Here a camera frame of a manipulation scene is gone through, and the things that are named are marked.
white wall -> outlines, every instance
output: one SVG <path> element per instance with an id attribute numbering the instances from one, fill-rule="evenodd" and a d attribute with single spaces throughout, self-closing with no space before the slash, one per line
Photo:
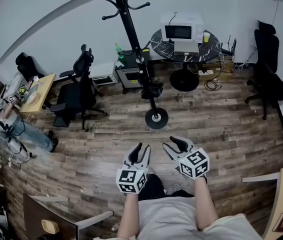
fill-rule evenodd
<path id="1" fill-rule="evenodd" d="M 229 34 L 237 38 L 236 62 L 244 62 L 254 50 L 250 42 L 257 20 L 271 24 L 277 5 L 275 0 L 129 0 L 132 6 L 145 2 L 151 6 L 131 11 L 141 46 L 160 28 L 164 12 L 195 10 L 219 41 L 228 40 Z M 0 60 L 0 78 L 13 78 L 20 52 L 33 56 L 38 70 L 46 74 L 59 75 L 72 69 L 82 44 L 92 48 L 95 65 L 114 61 L 114 43 L 130 48 L 120 17 L 101 19 L 115 11 L 101 0 L 0 0 L 0 58 L 9 51 Z M 280 40 L 277 73 L 283 79 L 283 1 L 279 2 L 274 26 Z M 14 44 L 20 36 L 19 43 Z M 151 55 L 160 58 L 154 51 Z M 256 61 L 257 54 L 250 59 Z"/>

white microwave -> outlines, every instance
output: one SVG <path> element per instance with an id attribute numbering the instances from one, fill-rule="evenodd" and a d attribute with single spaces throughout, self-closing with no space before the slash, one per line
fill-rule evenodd
<path id="1" fill-rule="evenodd" d="M 169 12 L 161 17 L 162 40 L 168 42 L 203 42 L 204 24 L 197 13 Z"/>
<path id="2" fill-rule="evenodd" d="M 113 62 L 91 66 L 89 77 L 96 86 L 118 83 L 118 75 Z"/>

green bottle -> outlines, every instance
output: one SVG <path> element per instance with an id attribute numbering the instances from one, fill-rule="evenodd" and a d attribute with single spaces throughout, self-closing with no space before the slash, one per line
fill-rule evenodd
<path id="1" fill-rule="evenodd" d="M 115 47 L 116 47 L 116 52 L 118 53 L 118 52 L 122 52 L 122 49 L 120 48 L 120 46 L 118 45 L 118 43 L 116 43 L 115 42 Z M 118 54 L 118 57 L 120 58 L 120 59 L 123 59 L 124 58 L 124 55 L 122 55 L 122 54 Z"/>

black office chair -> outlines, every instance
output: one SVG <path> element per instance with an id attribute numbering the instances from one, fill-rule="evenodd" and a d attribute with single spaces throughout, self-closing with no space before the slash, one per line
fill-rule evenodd
<path id="1" fill-rule="evenodd" d="M 39 73 L 35 67 L 33 58 L 31 56 L 26 56 L 25 53 L 21 53 L 16 58 L 16 65 L 18 71 L 26 79 L 27 82 L 33 81 L 35 76 L 38 78 L 43 78 L 44 75 Z"/>
<path id="2" fill-rule="evenodd" d="M 283 101 L 283 81 L 276 75 L 279 40 L 274 35 L 276 30 L 270 24 L 259 22 L 259 29 L 254 31 L 258 61 L 254 66 L 255 82 L 248 80 L 247 85 L 253 85 L 258 94 L 248 97 L 245 103 L 255 99 L 261 99 L 263 104 L 262 119 L 267 119 L 268 102 L 273 107 L 278 101 Z"/>
<path id="3" fill-rule="evenodd" d="M 73 82 L 60 88 L 57 104 L 50 107 L 50 111 L 56 115 L 54 126 L 68 127 L 70 120 L 74 120 L 76 114 L 81 113 L 81 128 L 87 132 L 88 129 L 85 128 L 87 110 L 100 112 L 104 116 L 108 115 L 105 111 L 93 107 L 96 104 L 96 96 L 103 96 L 95 89 L 93 81 L 89 78 L 89 69 L 93 61 L 92 49 L 86 51 L 86 44 L 83 44 L 81 55 L 73 65 L 73 70 L 59 75 L 61 78 L 68 77 Z"/>

power strip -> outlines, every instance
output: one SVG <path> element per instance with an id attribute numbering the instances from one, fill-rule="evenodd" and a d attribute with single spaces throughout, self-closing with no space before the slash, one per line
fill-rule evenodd
<path id="1" fill-rule="evenodd" d="M 212 71 L 211 69 L 207 70 L 207 71 L 202 71 L 202 70 L 198 70 L 198 74 L 200 76 L 212 76 L 214 74 L 214 71 Z"/>

